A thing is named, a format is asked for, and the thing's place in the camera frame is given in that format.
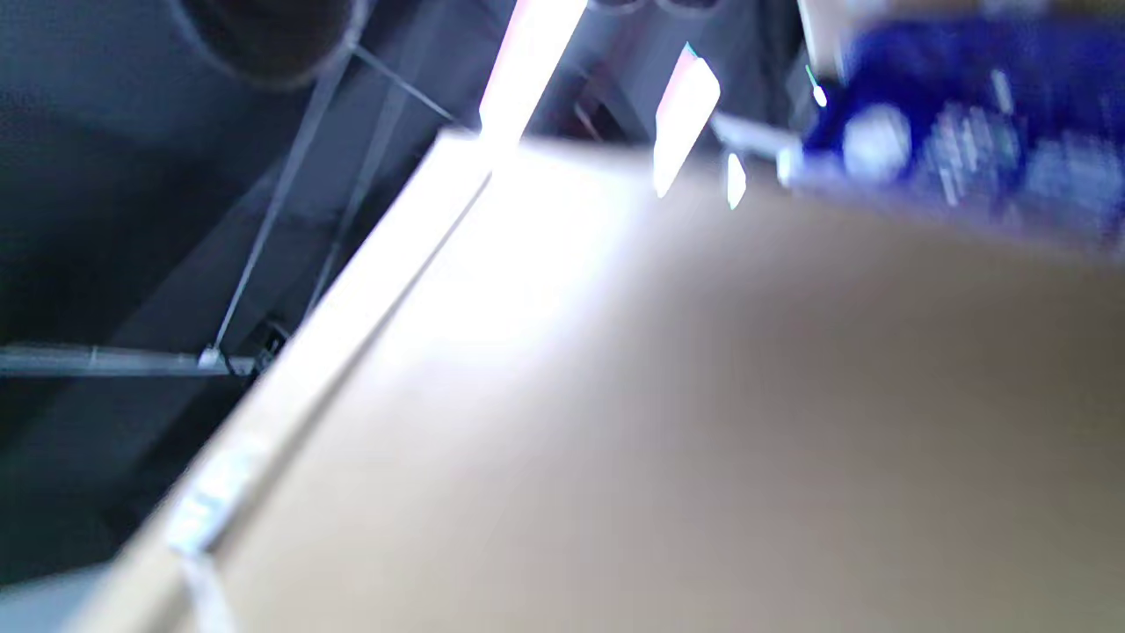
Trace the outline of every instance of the ceiling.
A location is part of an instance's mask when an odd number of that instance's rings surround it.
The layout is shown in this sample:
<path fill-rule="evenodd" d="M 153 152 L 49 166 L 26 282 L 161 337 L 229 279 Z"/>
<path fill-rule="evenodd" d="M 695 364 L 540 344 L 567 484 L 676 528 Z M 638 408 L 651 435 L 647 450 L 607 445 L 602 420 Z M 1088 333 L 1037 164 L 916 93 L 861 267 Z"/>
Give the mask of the ceiling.
<path fill-rule="evenodd" d="M 471 126 L 513 7 L 379 0 L 362 45 Z M 627 18 L 587 11 L 532 132 L 558 132 L 574 78 L 597 79 L 613 115 L 633 121 L 630 141 L 650 142 L 688 39 L 723 87 L 720 108 L 782 124 L 798 19 L 795 0 L 728 0 L 706 20 L 656 7 Z M 163 2 L 2 0 L 0 343 L 202 351 L 309 92 L 264 92 L 216 70 Z M 344 233 L 345 255 L 444 124 L 350 62 L 238 302 L 227 353 L 253 354 L 267 318 L 299 324 L 377 126 L 392 130 L 389 143 Z M 0 382 L 0 584 L 110 557 L 244 389 L 235 378 Z"/>

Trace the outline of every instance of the wire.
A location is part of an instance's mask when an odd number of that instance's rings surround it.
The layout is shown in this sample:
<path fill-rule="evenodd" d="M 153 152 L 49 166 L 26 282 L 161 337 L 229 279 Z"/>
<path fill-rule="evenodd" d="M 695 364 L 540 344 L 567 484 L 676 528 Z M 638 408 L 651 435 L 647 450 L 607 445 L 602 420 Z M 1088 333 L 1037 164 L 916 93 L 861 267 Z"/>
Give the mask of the wire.
<path fill-rule="evenodd" d="M 361 62 L 386 75 L 388 79 L 394 81 L 396 85 L 405 90 L 410 96 L 422 101 L 428 108 L 433 110 L 438 116 L 444 118 L 450 123 L 456 123 L 465 127 L 465 125 L 460 120 L 458 120 L 457 117 L 453 116 L 449 110 L 438 105 L 436 101 L 428 97 L 425 92 L 415 88 L 413 84 L 411 84 L 411 82 L 403 79 L 402 75 L 399 75 L 397 72 L 390 70 L 390 66 L 388 66 L 379 57 L 375 56 L 375 54 L 372 54 L 370 51 L 368 51 L 362 46 L 356 46 L 354 53 L 356 56 L 359 57 Z"/>

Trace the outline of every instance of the cardboard box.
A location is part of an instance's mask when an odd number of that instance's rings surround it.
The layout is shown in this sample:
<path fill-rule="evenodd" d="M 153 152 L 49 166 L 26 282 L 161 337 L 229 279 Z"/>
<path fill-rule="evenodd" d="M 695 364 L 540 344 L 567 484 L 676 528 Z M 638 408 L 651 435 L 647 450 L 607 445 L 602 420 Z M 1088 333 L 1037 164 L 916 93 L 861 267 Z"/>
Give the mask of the cardboard box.
<path fill-rule="evenodd" d="M 215 553 L 240 631 L 1120 630 L 1119 270 L 475 151 L 439 139 L 200 458 L 264 455 Z M 192 629 L 166 517 L 78 630 Z"/>

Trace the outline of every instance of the metal rod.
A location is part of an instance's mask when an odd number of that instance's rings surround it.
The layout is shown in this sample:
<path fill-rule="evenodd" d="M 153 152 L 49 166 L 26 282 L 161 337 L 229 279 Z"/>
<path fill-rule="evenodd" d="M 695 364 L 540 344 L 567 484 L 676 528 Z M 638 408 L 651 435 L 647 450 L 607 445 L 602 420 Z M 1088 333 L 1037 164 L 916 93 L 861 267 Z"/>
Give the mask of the metal rod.
<path fill-rule="evenodd" d="M 410 96 L 422 101 L 428 108 L 433 110 L 438 116 L 444 118 L 450 123 L 457 123 L 458 125 L 460 125 L 460 121 L 457 120 L 457 117 L 450 114 L 449 110 L 439 106 L 438 102 L 428 97 L 425 92 L 415 88 L 410 81 L 403 79 L 402 75 L 399 75 L 397 72 L 390 70 L 390 66 L 384 63 L 384 61 L 380 60 L 379 57 L 376 57 L 375 54 L 372 54 L 367 48 L 362 46 L 356 46 L 356 56 L 359 57 L 361 62 L 374 67 L 375 70 L 379 71 L 388 79 L 394 81 L 395 84 L 405 90 Z"/>
<path fill-rule="evenodd" d="M 215 350 L 218 350 L 223 344 L 223 337 L 226 336 L 226 331 L 231 327 L 231 320 L 234 318 L 234 311 L 238 307 L 238 300 L 242 298 L 242 292 L 245 291 L 246 283 L 250 281 L 250 274 L 254 271 L 254 265 L 258 264 L 258 259 L 262 254 L 262 248 L 270 236 L 270 230 L 273 229 L 273 224 L 277 221 L 278 215 L 280 215 L 286 200 L 289 198 L 289 190 L 292 188 L 292 182 L 297 177 L 297 172 L 300 171 L 300 165 L 305 162 L 305 155 L 313 144 L 313 138 L 316 137 L 316 130 L 321 127 L 321 121 L 324 119 L 324 114 L 327 111 L 328 105 L 332 103 L 332 97 L 335 94 L 341 79 L 343 79 L 351 55 L 341 55 L 339 60 L 330 64 L 325 73 L 316 81 L 313 96 L 309 97 L 308 106 L 305 108 L 305 116 L 302 118 L 300 127 L 297 129 L 297 136 L 294 138 L 292 147 L 286 157 L 281 177 L 278 179 L 277 188 L 273 189 L 273 197 L 266 209 L 266 217 L 258 228 L 258 236 L 254 237 L 254 244 L 250 248 L 246 264 L 242 269 L 242 277 L 234 289 L 234 295 L 231 296 L 231 302 L 226 307 L 226 314 L 223 316 L 223 324 L 218 328 L 218 334 L 215 335 L 215 343 L 212 345 Z"/>
<path fill-rule="evenodd" d="M 0 377 L 4 378 L 246 377 L 253 371 L 253 359 L 206 361 L 190 354 L 112 347 L 0 347 Z"/>

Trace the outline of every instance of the fluorescent light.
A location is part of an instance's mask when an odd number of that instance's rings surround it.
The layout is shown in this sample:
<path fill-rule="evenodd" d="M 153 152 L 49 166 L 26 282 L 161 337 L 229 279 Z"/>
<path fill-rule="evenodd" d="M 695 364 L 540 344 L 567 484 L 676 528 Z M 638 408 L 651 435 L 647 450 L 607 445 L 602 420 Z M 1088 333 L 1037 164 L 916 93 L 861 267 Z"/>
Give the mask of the fluorescent light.
<path fill-rule="evenodd" d="M 504 151 L 520 142 L 586 0 L 519 0 L 480 100 L 482 137 Z"/>
<path fill-rule="evenodd" d="M 730 208 L 738 206 L 742 196 L 746 195 L 746 170 L 742 169 L 742 161 L 735 154 L 727 155 L 727 204 Z"/>
<path fill-rule="evenodd" d="M 719 80 L 711 67 L 685 45 L 656 110 L 652 184 L 658 197 L 663 198 L 672 188 L 680 168 L 719 103 L 720 93 Z"/>

